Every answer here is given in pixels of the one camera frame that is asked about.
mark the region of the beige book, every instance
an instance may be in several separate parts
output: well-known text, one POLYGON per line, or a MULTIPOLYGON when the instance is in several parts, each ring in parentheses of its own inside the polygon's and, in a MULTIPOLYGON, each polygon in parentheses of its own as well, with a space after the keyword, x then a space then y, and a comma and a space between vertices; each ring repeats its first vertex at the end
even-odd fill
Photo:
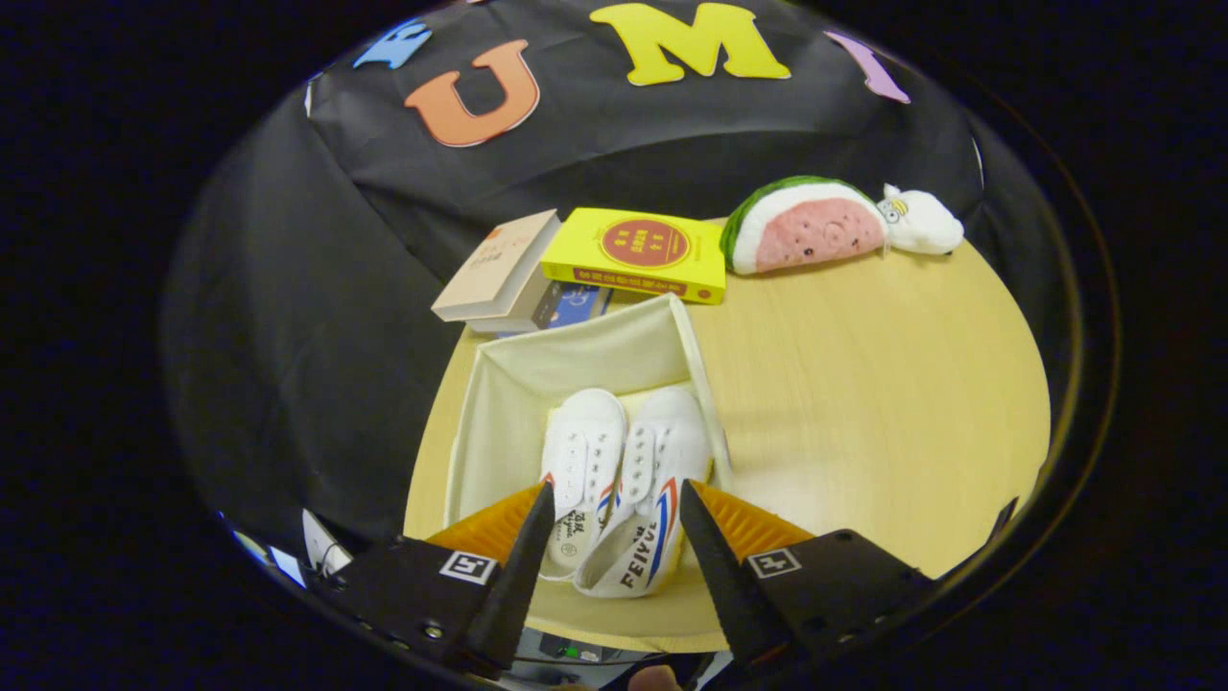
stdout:
POLYGON ((560 226, 554 209, 500 223, 478 244, 431 304, 443 320, 507 317, 519 303, 537 304, 542 295, 523 295, 546 281, 530 280, 560 226))

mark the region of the wooden table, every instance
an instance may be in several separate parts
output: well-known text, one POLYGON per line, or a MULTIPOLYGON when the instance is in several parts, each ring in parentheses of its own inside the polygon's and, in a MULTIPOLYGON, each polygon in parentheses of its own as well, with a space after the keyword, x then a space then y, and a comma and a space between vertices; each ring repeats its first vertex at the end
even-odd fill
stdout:
MULTIPOLYGON (((613 308, 646 298, 618 293, 613 308)), ((853 529, 938 577, 980 547, 1049 449, 1032 331, 969 243, 763 276, 729 275, 723 304, 688 304, 729 444, 736 493, 824 534, 853 529)), ((457 342, 419 448, 404 533, 443 528, 443 490, 474 349, 457 342)), ((726 648, 718 631, 609 636, 635 650, 726 648)))

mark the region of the pink watermelon flesh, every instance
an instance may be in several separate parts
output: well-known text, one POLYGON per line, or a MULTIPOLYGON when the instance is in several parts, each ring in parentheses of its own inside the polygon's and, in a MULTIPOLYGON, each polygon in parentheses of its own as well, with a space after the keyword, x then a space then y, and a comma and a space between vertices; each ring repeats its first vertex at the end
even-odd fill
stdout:
POLYGON ((768 271, 873 252, 883 245, 883 218, 856 201, 802 201, 768 221, 755 268, 768 271))

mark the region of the plush toy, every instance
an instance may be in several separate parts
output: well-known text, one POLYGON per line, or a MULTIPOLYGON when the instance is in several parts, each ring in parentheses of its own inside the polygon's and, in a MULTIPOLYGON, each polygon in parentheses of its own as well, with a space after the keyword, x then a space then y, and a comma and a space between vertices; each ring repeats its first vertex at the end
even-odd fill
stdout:
POLYGON ((963 223, 933 194, 888 184, 884 196, 874 204, 846 182, 815 176, 761 187, 725 223, 726 266, 764 272, 889 247, 944 254, 963 241, 963 223))
POLYGON ((921 254, 946 254, 964 241, 964 223, 928 191, 883 185, 878 209, 887 217, 890 245, 921 254))

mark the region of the blue book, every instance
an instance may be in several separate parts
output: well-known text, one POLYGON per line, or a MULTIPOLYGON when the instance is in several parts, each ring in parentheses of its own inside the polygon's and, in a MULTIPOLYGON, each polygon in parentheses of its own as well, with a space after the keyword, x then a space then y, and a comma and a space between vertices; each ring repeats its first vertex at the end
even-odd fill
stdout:
MULTIPOLYGON (((614 296, 614 290, 610 287, 582 285, 580 282, 556 284, 561 288, 562 293, 559 296, 559 302, 554 308, 554 313, 550 314, 550 320, 545 324, 545 328, 571 325, 573 323, 588 320, 593 317, 599 317, 605 313, 605 309, 609 308, 610 297, 614 296)), ((516 334, 499 334, 500 338, 506 338, 508 335, 516 334)))

